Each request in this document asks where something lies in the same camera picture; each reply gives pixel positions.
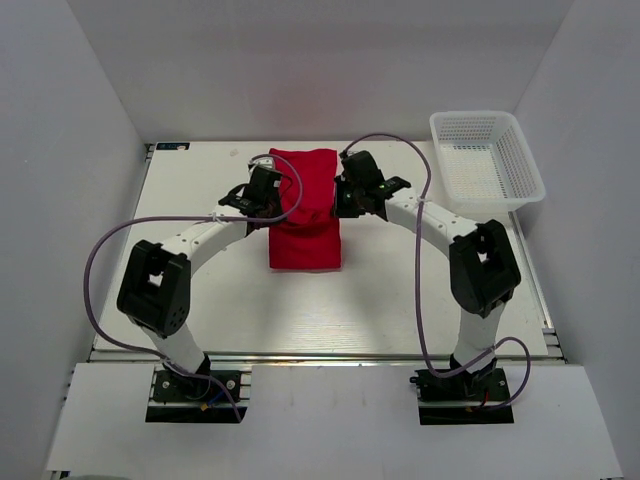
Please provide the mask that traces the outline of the red t shirt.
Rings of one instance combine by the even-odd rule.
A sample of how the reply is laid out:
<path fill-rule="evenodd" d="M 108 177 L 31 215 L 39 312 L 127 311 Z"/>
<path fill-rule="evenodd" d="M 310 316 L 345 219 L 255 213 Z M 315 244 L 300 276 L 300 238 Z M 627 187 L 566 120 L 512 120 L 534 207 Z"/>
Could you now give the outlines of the red t shirt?
<path fill-rule="evenodd" d="M 331 271 L 342 266 L 340 220 L 332 213 L 338 154 L 332 149 L 272 148 L 275 167 L 289 179 L 280 187 L 285 211 L 269 228 L 269 266 L 274 270 Z"/>

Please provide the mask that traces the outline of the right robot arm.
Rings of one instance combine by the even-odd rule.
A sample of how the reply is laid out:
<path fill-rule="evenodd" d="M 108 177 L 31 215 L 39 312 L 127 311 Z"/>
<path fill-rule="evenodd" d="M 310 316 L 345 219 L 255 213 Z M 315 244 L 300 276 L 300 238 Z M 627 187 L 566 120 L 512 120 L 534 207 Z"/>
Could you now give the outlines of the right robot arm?
<path fill-rule="evenodd" d="M 451 379 L 453 390 L 472 399 L 488 385 L 495 366 L 501 316 L 521 283 L 521 273 L 506 229 L 497 220 L 478 223 L 418 194 L 398 176 L 386 179 L 368 151 L 339 154 L 334 215 L 375 215 L 415 235 L 414 301 L 419 343 L 429 373 Z M 460 308 L 457 343 L 450 369 L 434 368 L 428 353 L 421 307 L 421 247 L 426 242 L 449 262 L 449 285 Z"/>

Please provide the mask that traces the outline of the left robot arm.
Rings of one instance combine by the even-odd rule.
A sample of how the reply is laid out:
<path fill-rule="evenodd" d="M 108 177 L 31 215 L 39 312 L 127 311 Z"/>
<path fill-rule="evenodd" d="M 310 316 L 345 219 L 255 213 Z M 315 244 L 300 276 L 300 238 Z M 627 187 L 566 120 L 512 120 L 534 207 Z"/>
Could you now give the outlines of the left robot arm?
<path fill-rule="evenodd" d="M 131 250 L 116 300 L 117 309 L 151 340 L 177 387 L 199 399 L 211 387 L 210 362 L 186 325 L 194 274 L 215 255 L 283 214 L 283 174 L 271 159 L 249 167 L 249 181 L 218 202 L 209 221 L 198 222 L 162 242 L 141 240 Z"/>

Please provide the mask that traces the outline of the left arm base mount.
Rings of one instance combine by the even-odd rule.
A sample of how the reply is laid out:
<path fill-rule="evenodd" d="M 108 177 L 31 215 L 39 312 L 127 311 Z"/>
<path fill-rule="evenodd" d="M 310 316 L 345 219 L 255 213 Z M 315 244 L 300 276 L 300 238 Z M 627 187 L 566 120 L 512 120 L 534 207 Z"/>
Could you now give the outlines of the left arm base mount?
<path fill-rule="evenodd" d="M 248 410 L 251 374 L 231 368 L 211 369 L 233 399 L 212 380 L 182 377 L 166 367 L 154 370 L 145 422 L 157 424 L 239 424 Z"/>

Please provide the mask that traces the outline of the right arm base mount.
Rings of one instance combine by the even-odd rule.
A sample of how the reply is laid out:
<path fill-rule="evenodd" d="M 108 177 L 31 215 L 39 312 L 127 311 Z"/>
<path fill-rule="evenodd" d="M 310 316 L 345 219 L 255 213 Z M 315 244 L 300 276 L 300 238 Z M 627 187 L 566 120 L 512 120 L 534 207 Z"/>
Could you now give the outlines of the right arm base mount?
<path fill-rule="evenodd" d="M 418 400 L 421 426 L 507 425 L 514 423 L 511 398 L 502 368 L 480 375 L 463 372 L 440 378 L 428 369 L 416 370 L 409 379 Z"/>

